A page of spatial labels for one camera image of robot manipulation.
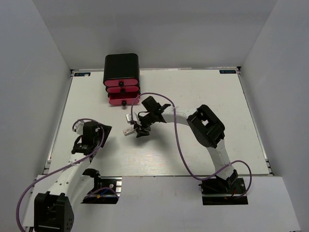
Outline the white staples box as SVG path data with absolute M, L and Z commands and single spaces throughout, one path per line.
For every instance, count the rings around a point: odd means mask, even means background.
M 128 136 L 135 133 L 135 129 L 133 127 L 128 127 L 123 130 L 124 136 Z

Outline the pink bottom drawer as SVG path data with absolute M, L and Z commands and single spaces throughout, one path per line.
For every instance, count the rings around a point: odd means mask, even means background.
M 138 103 L 139 100 L 135 100 L 139 96 L 138 92 L 129 93 L 111 93 L 109 94 L 109 104 L 114 106 L 126 106 L 132 105 L 133 103 Z

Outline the pink drawer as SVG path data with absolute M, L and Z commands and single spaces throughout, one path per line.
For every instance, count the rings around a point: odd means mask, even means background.
M 123 87 L 123 86 L 134 86 L 137 85 L 139 81 L 134 78 L 129 79 L 111 79 L 104 82 L 106 87 Z
M 135 100 L 139 96 L 138 92 L 129 93 L 111 93 L 109 94 L 109 104 L 114 106 L 126 106 L 132 105 L 133 103 L 138 103 L 139 100 Z
M 138 86 L 124 86 L 124 87 L 108 87 L 108 88 L 106 88 L 106 91 L 110 94 L 139 92 L 139 90 L 140 90 L 140 88 Z

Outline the pink top drawer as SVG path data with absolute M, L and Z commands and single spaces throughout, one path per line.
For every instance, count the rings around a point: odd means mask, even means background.
M 139 81 L 134 78 L 129 79 L 111 79 L 104 82 L 106 87 L 123 87 L 123 86 L 134 86 L 137 85 Z

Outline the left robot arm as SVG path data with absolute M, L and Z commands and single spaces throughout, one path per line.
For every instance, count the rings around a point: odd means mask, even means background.
M 101 190 L 98 170 L 90 169 L 93 158 L 102 148 L 111 126 L 91 119 L 80 119 L 72 130 L 78 134 L 68 165 L 58 170 L 60 176 L 45 192 L 34 199 L 34 231 L 69 232 L 74 223 L 73 206 L 81 203 L 89 192 Z

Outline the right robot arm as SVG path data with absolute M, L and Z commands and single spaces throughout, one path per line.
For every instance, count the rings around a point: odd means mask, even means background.
M 151 126 L 156 122 L 173 123 L 176 144 L 180 150 L 177 125 L 188 126 L 211 157 L 215 167 L 215 173 L 211 177 L 214 176 L 218 181 L 218 188 L 225 193 L 235 188 L 238 173 L 232 166 L 225 148 L 225 126 L 207 105 L 203 104 L 196 109 L 181 109 L 172 101 L 161 105 L 152 96 L 141 103 L 146 110 L 145 115 L 136 114 L 133 109 L 126 115 L 127 122 L 132 125 L 138 138 L 150 135 Z

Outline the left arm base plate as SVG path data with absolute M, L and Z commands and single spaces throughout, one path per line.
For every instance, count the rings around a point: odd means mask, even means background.
M 83 199 L 83 204 L 117 204 L 122 188 L 122 177 L 98 177 L 95 187 Z

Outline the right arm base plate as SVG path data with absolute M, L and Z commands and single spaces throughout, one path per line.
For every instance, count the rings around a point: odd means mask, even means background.
M 203 205 L 247 205 L 248 198 L 244 194 L 246 187 L 243 178 L 237 178 L 231 188 L 226 189 L 216 178 L 202 181 L 201 189 Z

